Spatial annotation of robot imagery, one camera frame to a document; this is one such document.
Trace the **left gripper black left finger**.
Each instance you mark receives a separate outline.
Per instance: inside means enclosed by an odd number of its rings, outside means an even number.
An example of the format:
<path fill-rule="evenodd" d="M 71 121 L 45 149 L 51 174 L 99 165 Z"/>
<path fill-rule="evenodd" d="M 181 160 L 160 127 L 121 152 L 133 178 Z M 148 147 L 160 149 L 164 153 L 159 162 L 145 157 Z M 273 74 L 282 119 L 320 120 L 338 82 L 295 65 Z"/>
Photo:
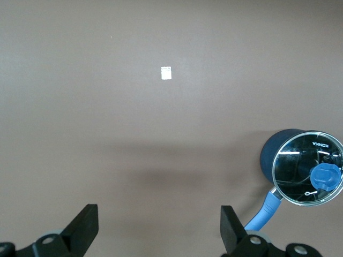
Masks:
<path fill-rule="evenodd" d="M 20 250 L 0 242 L 0 257 L 84 257 L 98 232 L 98 205 L 87 204 L 60 233 L 44 235 Z"/>

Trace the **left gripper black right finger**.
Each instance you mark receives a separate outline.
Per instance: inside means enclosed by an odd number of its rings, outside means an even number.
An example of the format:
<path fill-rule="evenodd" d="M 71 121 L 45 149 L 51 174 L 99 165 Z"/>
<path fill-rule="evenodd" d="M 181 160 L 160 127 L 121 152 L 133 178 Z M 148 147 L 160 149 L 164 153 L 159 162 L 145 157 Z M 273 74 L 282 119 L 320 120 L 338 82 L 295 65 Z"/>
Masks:
<path fill-rule="evenodd" d="M 322 257 L 306 244 L 292 243 L 281 250 L 258 232 L 248 233 L 232 206 L 221 206 L 220 234 L 226 249 L 221 257 Z"/>

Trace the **brown table cover sheet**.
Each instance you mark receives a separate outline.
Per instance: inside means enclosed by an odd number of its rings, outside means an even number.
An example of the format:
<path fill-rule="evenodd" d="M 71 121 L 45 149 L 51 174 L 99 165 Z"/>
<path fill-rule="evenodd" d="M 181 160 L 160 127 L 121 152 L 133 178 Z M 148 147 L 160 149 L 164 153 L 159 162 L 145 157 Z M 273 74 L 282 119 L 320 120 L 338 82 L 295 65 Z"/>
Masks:
<path fill-rule="evenodd" d="M 220 257 L 288 128 L 343 142 L 343 0 L 0 0 L 0 241 L 96 203 L 85 257 Z"/>

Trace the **black round bowl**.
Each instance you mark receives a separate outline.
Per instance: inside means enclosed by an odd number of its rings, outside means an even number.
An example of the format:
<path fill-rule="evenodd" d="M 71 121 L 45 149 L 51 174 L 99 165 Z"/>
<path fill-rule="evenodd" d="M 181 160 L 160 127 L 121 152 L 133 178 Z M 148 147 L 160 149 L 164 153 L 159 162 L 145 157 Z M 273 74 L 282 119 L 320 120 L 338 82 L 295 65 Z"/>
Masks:
<path fill-rule="evenodd" d="M 271 136 L 262 148 L 260 167 L 273 184 L 258 213 L 245 225 L 246 230 L 259 231 L 275 214 L 282 200 L 298 206 L 314 206 L 319 202 L 318 190 L 310 182 L 310 170 L 319 162 L 318 131 L 286 129 Z"/>

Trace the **glass lid with blue knob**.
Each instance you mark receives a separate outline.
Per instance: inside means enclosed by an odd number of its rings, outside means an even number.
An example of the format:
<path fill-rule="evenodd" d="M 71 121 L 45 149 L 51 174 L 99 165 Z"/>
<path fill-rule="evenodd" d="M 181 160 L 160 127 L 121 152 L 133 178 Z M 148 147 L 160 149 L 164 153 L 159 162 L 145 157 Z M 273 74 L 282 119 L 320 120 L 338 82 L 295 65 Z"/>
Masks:
<path fill-rule="evenodd" d="M 318 206 L 343 191 L 343 143 L 320 131 L 305 131 L 277 150 L 272 178 L 283 198 L 298 206 Z"/>

